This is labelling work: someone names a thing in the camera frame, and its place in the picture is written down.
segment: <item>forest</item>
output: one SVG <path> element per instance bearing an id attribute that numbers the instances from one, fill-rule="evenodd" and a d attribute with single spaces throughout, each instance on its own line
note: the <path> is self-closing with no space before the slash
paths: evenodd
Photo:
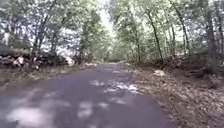
<path id="1" fill-rule="evenodd" d="M 1 70 L 122 62 L 184 128 L 224 127 L 223 0 L 0 2 Z"/>

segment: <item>sunlight patch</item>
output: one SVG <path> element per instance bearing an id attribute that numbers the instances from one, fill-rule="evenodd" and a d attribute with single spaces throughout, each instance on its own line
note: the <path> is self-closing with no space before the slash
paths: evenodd
<path id="1" fill-rule="evenodd" d="M 154 75 L 155 76 L 166 76 L 165 72 L 162 70 L 155 70 Z"/>
<path id="2" fill-rule="evenodd" d="M 18 127 L 54 128 L 52 115 L 38 108 L 21 107 L 15 109 L 7 116 L 7 120 L 17 122 Z"/>
<path id="3" fill-rule="evenodd" d="M 88 119 L 93 114 L 93 104 L 91 102 L 82 102 L 79 104 L 77 117 L 79 119 Z"/>
<path id="4" fill-rule="evenodd" d="M 107 110 L 109 108 L 109 104 L 104 102 L 99 103 L 98 106 L 104 110 Z"/>
<path id="5" fill-rule="evenodd" d="M 92 80 L 92 81 L 90 81 L 90 84 L 94 85 L 94 86 L 104 86 L 105 85 L 104 82 L 99 82 L 98 80 Z"/>

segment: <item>road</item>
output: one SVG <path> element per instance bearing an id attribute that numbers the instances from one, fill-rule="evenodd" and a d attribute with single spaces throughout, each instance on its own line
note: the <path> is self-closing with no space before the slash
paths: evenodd
<path id="1" fill-rule="evenodd" d="M 177 128 L 160 106 L 105 64 L 0 95 L 0 128 Z"/>

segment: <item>dry leaves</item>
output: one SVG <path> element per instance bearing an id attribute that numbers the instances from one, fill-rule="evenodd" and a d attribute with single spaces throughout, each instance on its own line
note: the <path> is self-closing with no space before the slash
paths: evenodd
<path id="1" fill-rule="evenodd" d="M 135 83 L 168 109 L 183 128 L 223 128 L 224 90 L 201 88 L 201 82 L 165 71 L 133 69 Z"/>

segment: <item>paved road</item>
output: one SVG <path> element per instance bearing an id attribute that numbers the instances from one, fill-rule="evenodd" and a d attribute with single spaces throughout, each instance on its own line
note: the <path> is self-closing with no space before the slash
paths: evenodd
<path id="1" fill-rule="evenodd" d="M 0 96 L 0 128 L 177 128 L 116 64 Z"/>

